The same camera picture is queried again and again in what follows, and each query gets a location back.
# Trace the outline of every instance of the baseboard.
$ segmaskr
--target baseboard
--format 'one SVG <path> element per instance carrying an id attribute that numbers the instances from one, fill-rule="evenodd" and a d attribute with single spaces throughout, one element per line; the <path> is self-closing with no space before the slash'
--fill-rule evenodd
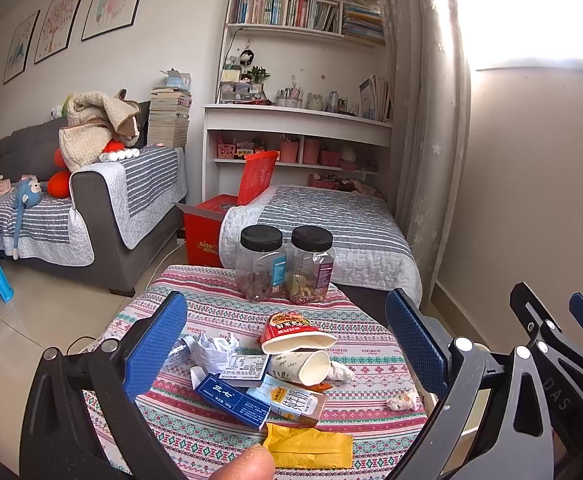
<path id="1" fill-rule="evenodd" d="M 444 317 L 444 320 L 452 329 L 452 336 L 465 336 L 476 343 L 489 346 L 487 339 L 480 333 L 465 309 L 459 305 L 449 292 L 439 282 L 433 286 L 431 293 L 431 303 L 436 310 Z"/>

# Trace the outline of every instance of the tile floor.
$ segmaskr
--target tile floor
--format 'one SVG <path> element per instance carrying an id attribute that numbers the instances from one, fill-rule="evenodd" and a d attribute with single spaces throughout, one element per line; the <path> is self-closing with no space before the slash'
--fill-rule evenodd
<path id="1" fill-rule="evenodd" d="M 141 294 L 162 258 L 176 247 L 175 237 L 149 265 L 136 293 Z M 186 251 L 178 248 L 158 269 L 185 264 Z M 98 337 L 130 298 L 108 290 L 57 278 L 9 260 L 0 260 L 14 298 L 0 298 L 0 460 L 18 471 L 20 427 L 33 374 L 45 348 L 63 352 L 80 336 Z M 79 351 L 83 339 L 72 347 Z"/>

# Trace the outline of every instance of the gray sofa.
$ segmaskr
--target gray sofa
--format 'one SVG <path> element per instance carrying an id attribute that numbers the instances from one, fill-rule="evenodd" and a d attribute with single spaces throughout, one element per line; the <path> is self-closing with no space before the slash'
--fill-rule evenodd
<path id="1" fill-rule="evenodd" d="M 141 104 L 138 117 L 140 130 L 144 130 L 137 146 L 146 140 L 148 103 Z M 66 119 L 29 126 L 0 139 L 0 173 L 17 182 L 23 174 L 35 174 L 42 181 L 49 180 L 59 168 L 54 165 L 53 154 L 58 147 L 58 130 Z M 182 213 L 176 207 L 145 236 L 133 249 L 128 249 L 120 237 L 113 215 L 109 192 L 98 173 L 77 173 L 72 178 L 76 209 L 86 223 L 94 248 L 94 262 L 84 267 L 63 267 L 38 258 L 21 258 L 18 262 L 34 269 L 50 272 L 64 278 L 79 280 L 109 288 L 112 294 L 133 297 L 138 279 L 182 226 Z M 0 251 L 0 257 L 11 258 Z"/>

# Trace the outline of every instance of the curtain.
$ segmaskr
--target curtain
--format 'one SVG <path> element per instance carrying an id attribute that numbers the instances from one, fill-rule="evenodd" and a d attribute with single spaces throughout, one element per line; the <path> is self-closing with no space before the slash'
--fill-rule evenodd
<path id="1" fill-rule="evenodd" d="M 456 0 L 380 0 L 393 102 L 388 204 L 427 304 L 456 203 L 469 133 L 469 67 Z"/>

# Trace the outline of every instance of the yellow packet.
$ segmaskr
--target yellow packet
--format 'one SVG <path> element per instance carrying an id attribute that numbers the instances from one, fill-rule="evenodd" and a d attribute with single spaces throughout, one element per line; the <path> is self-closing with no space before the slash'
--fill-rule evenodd
<path id="1" fill-rule="evenodd" d="M 267 423 L 265 446 L 276 467 L 293 469 L 350 468 L 353 461 L 353 437 L 315 428 L 285 428 Z"/>

